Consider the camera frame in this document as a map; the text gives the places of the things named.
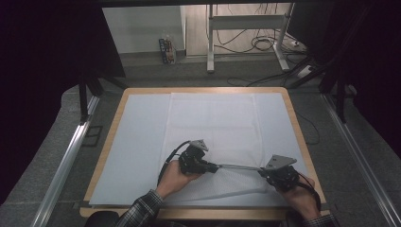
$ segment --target hand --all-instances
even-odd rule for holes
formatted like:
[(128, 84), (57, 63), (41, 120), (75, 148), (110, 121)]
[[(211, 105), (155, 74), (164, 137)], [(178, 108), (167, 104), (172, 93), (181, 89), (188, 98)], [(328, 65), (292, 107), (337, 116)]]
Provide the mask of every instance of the hand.
[[(300, 183), (312, 185), (314, 188), (315, 182), (312, 179), (303, 176), (304, 175), (300, 176)], [(296, 186), (288, 192), (282, 192), (277, 188), (276, 190), (284, 197), (284, 199), (290, 206), (292, 206), (292, 208), (302, 215), (305, 220), (312, 220), (321, 216), (315, 198), (306, 189)]]
[(183, 189), (189, 182), (198, 179), (201, 174), (190, 174), (185, 175), (180, 171), (180, 165), (177, 160), (171, 161), (165, 173), (163, 174), (162, 180), (156, 188), (156, 192), (165, 199), (172, 193), (178, 192)]

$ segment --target cable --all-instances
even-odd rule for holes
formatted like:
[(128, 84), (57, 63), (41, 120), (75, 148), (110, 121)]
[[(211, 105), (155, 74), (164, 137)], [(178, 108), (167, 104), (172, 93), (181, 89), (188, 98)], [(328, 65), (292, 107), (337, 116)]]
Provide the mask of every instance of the cable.
[(309, 122), (309, 124), (312, 125), (312, 127), (315, 129), (316, 133), (318, 134), (317, 142), (313, 142), (313, 143), (306, 142), (306, 143), (307, 143), (308, 145), (317, 145), (317, 144), (321, 143), (321, 134), (319, 133), (319, 130), (318, 130), (318, 128), (316, 128), (315, 124), (313, 124), (313, 122), (312, 122), (311, 120), (309, 120), (309, 119), (307, 119), (306, 117), (302, 116), (302, 115), (301, 115), (300, 113), (298, 113), (297, 111), (294, 110), (294, 112), (295, 112), (296, 114), (298, 114), (301, 118), (303, 118), (305, 121)]
[(190, 140), (183, 142), (182, 144), (180, 144), (177, 148), (175, 148), (171, 154), (167, 157), (165, 163), (163, 164), (162, 170), (159, 173), (159, 178), (157, 180), (157, 185), (159, 185), (159, 182), (162, 180), (163, 174), (166, 171), (166, 168), (168, 166), (168, 164), (170, 163), (171, 159), (173, 159), (173, 157), (176, 155), (177, 151), (182, 148), (184, 145), (189, 144), (189, 142), (191, 142)]

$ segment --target dark background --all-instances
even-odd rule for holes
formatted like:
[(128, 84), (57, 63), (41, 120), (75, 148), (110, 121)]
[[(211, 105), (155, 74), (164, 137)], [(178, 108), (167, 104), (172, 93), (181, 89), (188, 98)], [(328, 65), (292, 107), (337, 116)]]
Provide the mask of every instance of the dark background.
[[(357, 89), (355, 105), (400, 156), (401, 8), (395, 2), (374, 4), (341, 65), (347, 83)], [(78, 84), (80, 76), (125, 76), (100, 7), (2, 1), (0, 10), (3, 203), (55, 121), (64, 91)], [(321, 62), (338, 50), (354, 10), (337, 4), (326, 13), (325, 26), (313, 24), (322, 18), (318, 14), (295, 26), (309, 34), (316, 29), (320, 40), (312, 50)]]

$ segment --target metal rod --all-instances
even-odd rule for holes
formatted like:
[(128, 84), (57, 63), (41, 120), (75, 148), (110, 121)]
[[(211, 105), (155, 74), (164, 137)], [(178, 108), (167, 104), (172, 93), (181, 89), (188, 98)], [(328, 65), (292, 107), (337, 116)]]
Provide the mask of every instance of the metal rod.
[(237, 165), (225, 165), (225, 164), (218, 165), (218, 167), (222, 167), (222, 168), (235, 168), (235, 169), (248, 169), (248, 170), (255, 170), (255, 171), (261, 170), (261, 168), (258, 168), (258, 167), (237, 166)]
[(366, 184), (368, 184), (369, 189), (371, 190), (381, 212), (384, 215), (384, 218), (389, 223), (389, 226), (396, 227), (401, 226), (401, 218), (398, 215), (395, 206), (392, 203), (389, 195), (386, 190), (381, 185), (380, 181), (377, 179), (374, 171), (369, 165), (368, 161), (365, 159), (362, 150), (360, 150), (357, 145), (357, 141), (355, 141), (354, 136), (349, 131), (346, 124), (342, 123), (341, 119), (337, 116), (335, 111), (335, 104), (330, 95), (322, 95), (323, 101), (330, 112), (331, 117), (334, 120), (334, 123), (339, 129), (339, 132), (348, 147), (352, 157), (354, 158), (357, 167), (359, 168), (360, 173), (365, 179)]
[(79, 147), (82, 144), (83, 138), (85, 136), (85, 132), (89, 128), (92, 120), (92, 114), (95, 111), (98, 101), (98, 97), (92, 97), (88, 105), (89, 118), (83, 125), (79, 125), (77, 127), (76, 132), (71, 139), (70, 145), (68, 146), (67, 151), (65, 152), (61, 160), (59, 168), (57, 169), (56, 174), (53, 177), (53, 180), (49, 185), (46, 194), (44, 195), (44, 199), (39, 206), (38, 212), (36, 213), (35, 218), (30, 225), (31, 227), (44, 227), (49, 221), (54, 206), (56, 205), (62, 188), (64, 187), (65, 181), (67, 180), (71, 167), (75, 161), (75, 158), (77, 157)]

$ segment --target wall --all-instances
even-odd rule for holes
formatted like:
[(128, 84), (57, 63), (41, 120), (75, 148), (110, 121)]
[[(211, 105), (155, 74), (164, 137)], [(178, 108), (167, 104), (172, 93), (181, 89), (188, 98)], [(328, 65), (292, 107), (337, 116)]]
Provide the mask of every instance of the wall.
[(119, 54), (160, 51), (164, 31), (174, 37), (177, 50), (184, 50), (183, 7), (106, 8), (103, 13)]

